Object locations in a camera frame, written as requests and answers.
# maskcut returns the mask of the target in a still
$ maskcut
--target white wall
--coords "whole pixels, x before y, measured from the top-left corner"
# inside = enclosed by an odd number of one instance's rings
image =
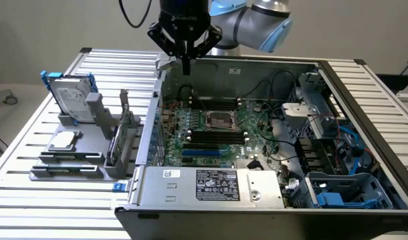
[[[148,0],[124,2],[138,22]],[[405,67],[408,0],[291,0],[290,6],[295,23],[274,55],[362,58],[381,73]],[[154,0],[144,27],[132,29],[116,0],[0,0],[0,83],[39,84],[40,71],[64,71],[82,47],[158,50],[146,32],[159,8]]]

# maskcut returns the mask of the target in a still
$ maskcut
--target motherboard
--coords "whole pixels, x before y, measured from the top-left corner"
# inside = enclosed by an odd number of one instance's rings
[[[176,101],[164,106],[164,165],[172,167],[247,168],[251,161],[274,169],[270,159],[278,145],[269,115],[274,106],[258,101],[198,103]]]

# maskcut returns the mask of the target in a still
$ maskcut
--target pcie slot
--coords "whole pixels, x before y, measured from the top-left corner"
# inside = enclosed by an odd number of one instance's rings
[[[183,150],[182,155],[195,157],[221,157],[222,153],[219,150]]]

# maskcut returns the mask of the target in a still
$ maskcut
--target blue pcie slot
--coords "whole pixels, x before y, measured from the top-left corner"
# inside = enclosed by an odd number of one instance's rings
[[[207,157],[221,157],[221,151],[205,151],[205,150],[183,150],[183,156],[207,156]]]

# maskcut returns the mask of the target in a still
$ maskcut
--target floor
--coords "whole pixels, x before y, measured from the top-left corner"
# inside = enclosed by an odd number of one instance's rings
[[[2,84],[0,91],[11,89],[18,97],[18,104],[0,102],[0,137],[11,144],[18,133],[50,94],[44,84]]]

